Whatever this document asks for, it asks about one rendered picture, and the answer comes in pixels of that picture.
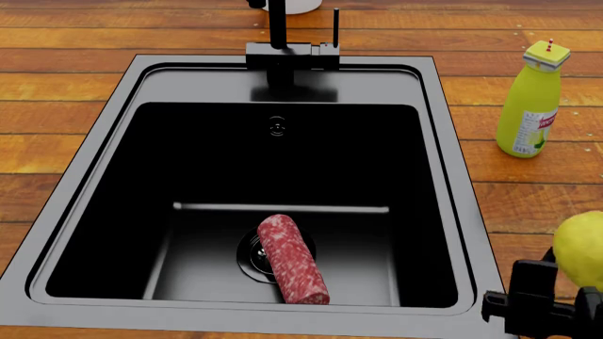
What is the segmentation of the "black kitchen sink basin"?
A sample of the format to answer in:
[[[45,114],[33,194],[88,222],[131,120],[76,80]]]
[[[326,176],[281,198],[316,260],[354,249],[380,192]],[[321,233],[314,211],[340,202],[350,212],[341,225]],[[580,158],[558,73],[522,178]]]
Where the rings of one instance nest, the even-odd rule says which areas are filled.
[[[330,303],[236,261],[291,217]],[[0,326],[514,339],[427,56],[345,56],[291,92],[241,56],[137,56],[0,276]]]

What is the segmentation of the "black sink faucet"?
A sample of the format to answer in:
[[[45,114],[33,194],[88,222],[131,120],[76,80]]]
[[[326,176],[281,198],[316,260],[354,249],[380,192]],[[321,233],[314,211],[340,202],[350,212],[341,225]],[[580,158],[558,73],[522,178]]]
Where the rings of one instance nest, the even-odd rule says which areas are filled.
[[[319,45],[288,43],[285,0],[246,0],[250,8],[269,8],[269,42],[248,42],[246,64],[257,70],[338,70],[340,8],[334,9],[332,41]]]

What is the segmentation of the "metal sink drain strainer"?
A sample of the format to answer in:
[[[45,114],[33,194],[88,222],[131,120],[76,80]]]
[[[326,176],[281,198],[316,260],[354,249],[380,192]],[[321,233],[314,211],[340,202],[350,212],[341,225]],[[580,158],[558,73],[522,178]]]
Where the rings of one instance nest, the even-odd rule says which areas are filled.
[[[261,283],[277,283],[257,228],[248,231],[240,240],[236,249],[236,261],[242,272],[251,279]]]

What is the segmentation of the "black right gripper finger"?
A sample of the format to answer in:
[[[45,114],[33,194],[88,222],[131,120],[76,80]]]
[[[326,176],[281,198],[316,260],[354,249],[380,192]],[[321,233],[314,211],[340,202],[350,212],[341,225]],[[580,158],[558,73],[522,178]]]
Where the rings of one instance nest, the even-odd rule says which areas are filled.
[[[510,280],[510,303],[515,308],[551,308],[557,274],[552,248],[540,260],[515,261]]]
[[[603,293],[581,287],[575,307],[575,339],[603,339]]]

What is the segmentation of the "yellow-green juice bottle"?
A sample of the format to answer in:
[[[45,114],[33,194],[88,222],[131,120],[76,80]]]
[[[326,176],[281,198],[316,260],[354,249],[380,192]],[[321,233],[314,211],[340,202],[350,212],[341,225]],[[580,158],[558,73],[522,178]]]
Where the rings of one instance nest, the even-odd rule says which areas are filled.
[[[503,152],[532,158],[544,149],[560,106],[562,65],[570,56],[553,39],[526,50],[497,124],[496,142]]]

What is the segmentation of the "white cylindrical container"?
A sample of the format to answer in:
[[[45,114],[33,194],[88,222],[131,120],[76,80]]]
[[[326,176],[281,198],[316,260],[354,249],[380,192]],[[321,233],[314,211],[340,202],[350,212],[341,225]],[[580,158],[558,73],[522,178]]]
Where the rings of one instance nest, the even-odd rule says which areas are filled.
[[[323,0],[276,0],[276,2],[285,5],[285,14],[289,16],[316,10],[322,5]]]

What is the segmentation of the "yellow pear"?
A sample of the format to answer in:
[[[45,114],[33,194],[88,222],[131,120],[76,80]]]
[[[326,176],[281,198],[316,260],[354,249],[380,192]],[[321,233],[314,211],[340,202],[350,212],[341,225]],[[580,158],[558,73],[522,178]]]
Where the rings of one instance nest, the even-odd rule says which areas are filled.
[[[603,211],[566,219],[553,236],[556,263],[577,287],[603,293]]]

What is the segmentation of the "red salami sausage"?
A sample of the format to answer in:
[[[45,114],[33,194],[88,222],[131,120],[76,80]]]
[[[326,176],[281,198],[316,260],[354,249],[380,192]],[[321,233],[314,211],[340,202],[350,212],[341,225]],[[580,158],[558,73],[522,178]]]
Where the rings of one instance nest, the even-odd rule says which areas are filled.
[[[315,259],[291,217],[277,214],[264,219],[257,235],[287,304],[330,303]]]

